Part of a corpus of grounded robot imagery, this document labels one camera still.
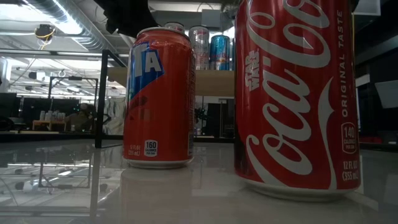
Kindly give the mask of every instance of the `coca-cola logo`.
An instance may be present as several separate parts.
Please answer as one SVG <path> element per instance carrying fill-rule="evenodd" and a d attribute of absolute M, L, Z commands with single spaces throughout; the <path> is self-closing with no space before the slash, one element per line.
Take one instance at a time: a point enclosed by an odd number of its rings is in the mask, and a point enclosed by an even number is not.
<path fill-rule="evenodd" d="M 323 12 L 322 8 L 311 0 L 301 0 L 300 3 L 296 6 L 290 5 L 288 0 L 281 1 L 283 1 L 284 10 L 286 10 L 289 14 L 304 23 L 287 24 L 283 28 L 284 37 L 290 43 L 299 46 L 304 50 L 298 52 L 287 49 L 281 45 L 278 45 L 277 43 L 267 40 L 261 34 L 259 34 L 260 30 L 273 28 L 276 25 L 277 21 L 272 15 L 265 12 L 251 12 L 251 5 L 253 0 L 249 0 L 246 6 L 246 15 L 248 18 L 246 28 L 251 40 L 263 51 L 294 65 L 307 68 L 322 68 L 329 65 L 331 60 L 330 48 L 322 35 L 319 34 L 319 32 L 317 32 L 315 29 L 310 27 L 314 26 L 319 29 L 324 29 L 330 26 L 329 18 Z M 302 11 L 301 8 L 305 4 L 309 4 L 311 7 L 313 7 L 318 12 L 318 16 L 314 16 L 305 11 Z M 269 22 L 267 23 L 267 25 L 260 24 L 259 22 L 255 21 L 255 17 L 266 18 Z M 315 36 L 317 40 L 322 43 L 322 52 L 308 54 L 307 52 L 316 52 L 314 50 L 315 46 L 307 41 L 304 36 L 293 34 L 290 31 L 290 29 L 293 27 L 296 29 L 302 29 L 303 31 L 309 32 L 313 36 Z M 262 71 L 262 88 L 271 98 L 275 99 L 280 104 L 275 105 L 272 103 L 266 103 L 262 108 L 264 118 L 277 132 L 277 134 L 265 134 L 262 137 L 262 143 L 264 145 L 264 148 L 276 162 L 278 162 L 290 172 L 298 175 L 309 175 L 313 170 L 311 161 L 297 146 L 289 142 L 288 139 L 296 141 L 307 141 L 312 135 L 311 126 L 309 125 L 308 121 L 302 116 L 305 113 L 309 113 L 311 110 L 311 105 L 306 99 L 306 97 L 310 94 L 310 89 L 308 85 L 294 72 L 288 69 L 284 69 L 284 73 L 293 78 L 295 80 L 295 83 L 282 78 L 278 74 L 273 74 L 267 71 L 266 69 L 269 69 L 271 67 L 270 58 L 264 56 L 262 58 L 262 61 L 265 68 Z M 336 175 L 331 161 L 330 151 L 328 147 L 328 139 L 326 136 L 327 122 L 330 118 L 330 115 L 334 112 L 329 104 L 329 89 L 332 79 L 333 78 L 328 81 L 320 95 L 318 103 L 318 121 L 330 165 L 331 181 L 329 188 L 336 189 Z M 270 83 L 273 83 L 273 85 L 281 86 L 291 91 L 298 97 L 297 99 L 299 100 L 293 100 L 288 96 L 283 95 L 282 93 L 274 89 L 272 85 L 270 85 Z M 284 106 L 288 110 L 290 110 L 301 121 L 302 128 L 292 128 L 279 120 L 281 115 L 273 115 L 278 114 L 280 106 Z M 277 142 L 276 146 L 269 143 L 271 139 L 273 139 L 272 142 Z M 259 174 L 260 178 L 264 182 L 270 184 L 285 185 L 277 178 L 275 178 L 268 170 L 266 170 L 264 166 L 257 160 L 250 147 L 250 143 L 259 145 L 259 140 L 257 137 L 255 137 L 255 135 L 248 135 L 246 138 L 246 147 L 251 163 L 256 172 Z M 293 161 L 281 154 L 279 152 L 279 149 L 281 149 L 283 145 L 286 145 L 294 150 L 300 156 L 301 160 Z"/>

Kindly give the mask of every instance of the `blue can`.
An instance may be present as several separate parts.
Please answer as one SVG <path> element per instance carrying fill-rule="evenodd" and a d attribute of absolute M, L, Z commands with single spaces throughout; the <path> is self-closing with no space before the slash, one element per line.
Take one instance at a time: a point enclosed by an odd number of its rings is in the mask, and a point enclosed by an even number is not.
<path fill-rule="evenodd" d="M 229 37 L 216 35 L 211 38 L 210 68 L 212 70 L 229 70 Z"/>

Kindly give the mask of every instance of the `red soda can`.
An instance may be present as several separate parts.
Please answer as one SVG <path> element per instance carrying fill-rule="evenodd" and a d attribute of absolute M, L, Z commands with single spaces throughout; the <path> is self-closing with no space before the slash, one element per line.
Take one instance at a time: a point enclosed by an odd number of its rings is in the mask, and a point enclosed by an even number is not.
<path fill-rule="evenodd" d="M 177 30 L 142 30 L 130 51 L 124 158 L 135 167 L 174 168 L 192 159 L 195 58 Z"/>
<path fill-rule="evenodd" d="M 351 4 L 245 0 L 236 19 L 236 173 L 328 200 L 360 185 Z"/>

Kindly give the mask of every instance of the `blue fanta lettering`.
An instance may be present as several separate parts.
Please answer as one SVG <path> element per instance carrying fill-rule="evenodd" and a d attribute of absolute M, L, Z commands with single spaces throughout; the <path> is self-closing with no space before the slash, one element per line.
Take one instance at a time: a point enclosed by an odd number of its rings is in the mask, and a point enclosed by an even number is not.
<path fill-rule="evenodd" d="M 143 88 L 164 75 L 159 53 L 149 47 L 149 43 L 142 43 L 132 49 L 131 76 L 129 100 L 134 98 Z"/>

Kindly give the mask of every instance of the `desk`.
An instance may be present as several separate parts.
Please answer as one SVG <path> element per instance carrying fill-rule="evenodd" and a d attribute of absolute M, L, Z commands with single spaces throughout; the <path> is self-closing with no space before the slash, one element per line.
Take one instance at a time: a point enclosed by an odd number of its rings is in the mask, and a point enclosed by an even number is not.
<path fill-rule="evenodd" d="M 67 125 L 64 121 L 33 121 L 33 127 L 32 130 L 35 130 L 35 126 L 36 125 L 40 125 L 40 124 L 49 124 L 49 130 L 52 131 L 52 125 L 53 124 L 63 124 L 63 131 L 65 131 L 67 129 Z"/>

